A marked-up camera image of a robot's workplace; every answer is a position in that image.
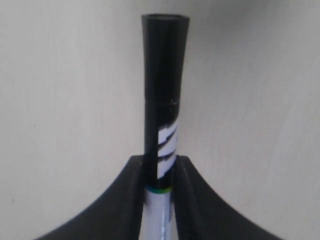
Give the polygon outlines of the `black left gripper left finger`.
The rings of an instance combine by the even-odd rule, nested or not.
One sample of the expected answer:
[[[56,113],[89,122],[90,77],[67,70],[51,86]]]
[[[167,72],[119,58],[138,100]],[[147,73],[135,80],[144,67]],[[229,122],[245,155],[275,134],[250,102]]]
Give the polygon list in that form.
[[[143,156],[133,155],[108,189],[41,240],[137,240],[144,205]]]

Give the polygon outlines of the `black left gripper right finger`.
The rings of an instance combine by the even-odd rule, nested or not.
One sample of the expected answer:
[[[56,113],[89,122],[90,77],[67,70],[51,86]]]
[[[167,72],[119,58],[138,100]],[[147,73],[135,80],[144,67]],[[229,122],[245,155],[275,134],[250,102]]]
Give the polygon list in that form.
[[[187,156],[174,171],[174,212],[180,240],[277,240],[225,202]]]

